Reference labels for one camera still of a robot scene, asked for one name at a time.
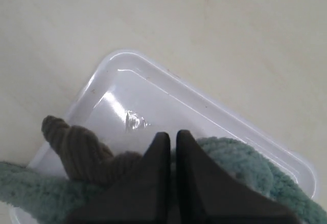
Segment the plush toy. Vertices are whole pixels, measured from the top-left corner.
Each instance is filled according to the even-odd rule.
[[[22,208],[39,224],[62,224],[72,210],[104,192],[141,159],[135,152],[114,156],[90,130],[70,127],[51,116],[43,121],[42,132],[61,158],[70,180],[0,163],[0,201]],[[198,143],[219,166],[252,190],[289,207],[306,223],[327,224],[326,212],[252,147],[228,138],[203,138]],[[173,186],[174,151],[171,161]],[[170,194],[176,194],[174,188]]]

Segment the fuzzy green fabric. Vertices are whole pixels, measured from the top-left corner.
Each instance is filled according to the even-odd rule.
[[[199,139],[198,143],[219,166],[254,191],[288,206],[306,223],[327,224],[323,208],[252,147],[227,138]],[[0,163],[0,201],[22,208],[39,224],[62,224],[70,211],[85,205],[103,191],[104,187],[40,175],[31,169]]]

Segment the plastic container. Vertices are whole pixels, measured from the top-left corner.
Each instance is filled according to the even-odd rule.
[[[109,54],[64,118],[69,124],[93,130],[114,153],[127,149],[144,152],[158,131],[168,132],[172,143],[180,129],[189,129],[196,138],[235,138],[279,166],[308,196],[317,196],[318,180],[312,164],[137,51]],[[29,166],[65,176],[48,143]],[[10,215],[14,224],[37,223],[18,208],[12,208]]]

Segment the brown corduroy piece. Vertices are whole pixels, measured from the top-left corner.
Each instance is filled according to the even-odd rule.
[[[47,116],[41,130],[71,180],[111,186],[142,158],[129,151],[114,156],[91,130],[69,126],[61,118]]]

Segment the dark brown triangle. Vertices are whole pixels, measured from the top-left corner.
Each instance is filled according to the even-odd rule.
[[[67,224],[166,223],[170,139],[160,132],[135,169],[71,213]]]
[[[176,153],[182,224],[300,224],[288,208],[234,180],[189,131],[177,134]]]

